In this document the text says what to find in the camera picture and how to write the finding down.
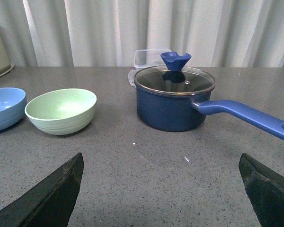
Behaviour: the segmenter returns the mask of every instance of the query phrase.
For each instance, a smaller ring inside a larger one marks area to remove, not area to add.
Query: saucepan handle
[[[284,121],[264,112],[232,100],[192,102],[192,107],[204,115],[229,113],[282,140],[284,140]]]

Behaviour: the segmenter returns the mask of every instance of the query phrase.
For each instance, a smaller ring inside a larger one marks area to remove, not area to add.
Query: speckled stone surface
[[[97,97],[83,130],[54,136],[26,117],[0,132],[0,209],[78,152],[84,174],[70,227],[259,227],[239,173],[247,153],[284,176],[284,141],[226,113],[195,130],[164,132],[136,114],[129,67],[15,68],[0,87],[27,100],[62,88]],[[211,99],[232,99],[284,120],[284,69],[203,68]]]

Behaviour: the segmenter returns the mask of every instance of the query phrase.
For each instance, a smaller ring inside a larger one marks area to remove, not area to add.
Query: lid rim
[[[185,69],[198,71],[198,72],[201,73],[200,76],[204,76],[206,79],[208,79],[212,83],[212,85],[210,87],[206,88],[206,89],[199,90],[199,91],[168,92],[168,91],[160,91],[160,90],[156,90],[156,89],[153,89],[153,88],[149,88],[149,87],[147,87],[145,85],[140,84],[137,81],[138,73],[141,74],[141,72],[143,72],[144,70],[147,70],[147,69],[150,69],[150,68],[158,68],[158,67],[161,67],[161,68],[165,69],[165,67],[162,67],[162,66],[152,66],[152,67],[147,67],[147,68],[144,68],[144,69],[136,72],[135,75],[134,75],[134,83],[135,83],[135,85],[140,87],[141,89],[153,92],[155,94],[161,94],[161,95],[167,95],[167,96],[194,96],[194,95],[199,95],[199,94],[203,94],[203,93],[206,93],[206,92],[210,92],[210,91],[212,91],[215,88],[215,78],[211,74],[209,74],[208,72],[205,72],[203,70],[200,70],[200,69],[197,69],[197,68],[193,68],[193,67],[187,67],[187,66],[185,66],[181,71],[183,71]]]

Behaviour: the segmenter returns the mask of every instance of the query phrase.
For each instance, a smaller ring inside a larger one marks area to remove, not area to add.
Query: bowl
[[[27,97],[24,90],[15,87],[0,88],[0,130],[17,123],[24,116]]]
[[[67,135],[87,126],[96,111],[96,95],[69,88],[51,91],[31,100],[25,114],[38,129],[52,135]]]

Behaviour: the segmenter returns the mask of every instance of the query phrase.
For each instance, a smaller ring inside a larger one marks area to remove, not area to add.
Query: saucepan
[[[162,131],[189,131],[207,115],[225,112],[284,140],[284,121],[233,100],[211,101],[215,87],[211,74],[184,66],[183,56],[176,52],[161,56],[166,66],[145,68],[134,75],[137,113],[144,123]]]

